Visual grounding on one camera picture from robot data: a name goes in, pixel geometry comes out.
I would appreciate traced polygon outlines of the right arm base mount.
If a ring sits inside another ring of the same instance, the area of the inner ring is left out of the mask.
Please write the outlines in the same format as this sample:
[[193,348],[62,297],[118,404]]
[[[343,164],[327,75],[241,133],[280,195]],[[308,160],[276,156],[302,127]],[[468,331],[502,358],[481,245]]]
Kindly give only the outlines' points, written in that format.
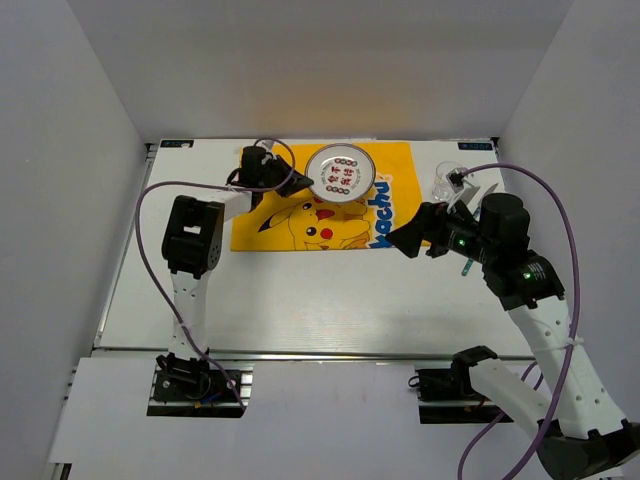
[[448,369],[418,369],[407,384],[417,395],[422,425],[488,424],[500,414],[485,397],[462,393]]

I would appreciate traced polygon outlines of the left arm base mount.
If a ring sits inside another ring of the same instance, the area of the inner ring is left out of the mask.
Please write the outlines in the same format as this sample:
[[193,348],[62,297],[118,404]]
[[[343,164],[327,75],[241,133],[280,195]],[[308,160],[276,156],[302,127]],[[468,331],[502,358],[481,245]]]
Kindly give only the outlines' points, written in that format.
[[251,374],[227,370],[227,376],[202,359],[160,355],[149,395],[147,415],[174,418],[239,419],[248,406]]

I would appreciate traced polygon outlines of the white plate with red print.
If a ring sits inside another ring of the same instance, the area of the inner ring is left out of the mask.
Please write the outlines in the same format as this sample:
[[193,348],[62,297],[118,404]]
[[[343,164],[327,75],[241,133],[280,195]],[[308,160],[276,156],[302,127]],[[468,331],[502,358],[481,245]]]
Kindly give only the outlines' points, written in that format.
[[374,184],[376,167],[361,147],[334,143],[311,156],[305,176],[313,181],[310,190],[316,197],[332,203],[347,203],[366,196]]

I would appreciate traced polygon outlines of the yellow printed cloth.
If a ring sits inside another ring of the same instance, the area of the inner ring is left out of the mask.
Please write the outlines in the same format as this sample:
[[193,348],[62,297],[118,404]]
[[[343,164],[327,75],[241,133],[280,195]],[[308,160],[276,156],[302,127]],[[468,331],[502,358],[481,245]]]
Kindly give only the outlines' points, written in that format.
[[385,235],[408,222],[422,202],[407,142],[358,142],[373,159],[376,178],[360,200],[332,203],[310,188],[288,198],[266,193],[252,212],[233,220],[234,252],[389,248]]

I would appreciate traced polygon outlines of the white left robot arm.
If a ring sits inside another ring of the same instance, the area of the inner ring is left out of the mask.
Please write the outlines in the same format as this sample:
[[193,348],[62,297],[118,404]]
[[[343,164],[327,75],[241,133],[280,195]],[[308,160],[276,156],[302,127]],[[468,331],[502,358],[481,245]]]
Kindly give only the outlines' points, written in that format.
[[310,178],[281,156],[263,147],[250,147],[224,188],[212,198],[175,198],[161,245],[177,311],[169,347],[172,355],[200,360],[208,352],[206,295],[221,257],[224,224],[253,211],[267,192],[287,198],[312,185]]

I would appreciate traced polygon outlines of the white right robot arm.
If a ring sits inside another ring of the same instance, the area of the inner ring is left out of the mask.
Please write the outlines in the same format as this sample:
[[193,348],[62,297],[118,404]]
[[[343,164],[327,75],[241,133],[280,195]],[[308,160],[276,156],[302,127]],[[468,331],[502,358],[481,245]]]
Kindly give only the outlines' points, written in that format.
[[581,341],[571,337],[564,287],[549,261],[529,249],[529,222],[521,199],[492,193],[477,217],[463,202],[424,202],[386,239],[409,258],[427,241],[432,258],[455,252],[481,265],[553,394],[545,398],[519,380],[485,346],[454,355],[452,388],[466,399],[482,395],[510,417],[551,478],[583,479],[636,457],[639,426],[611,399]]

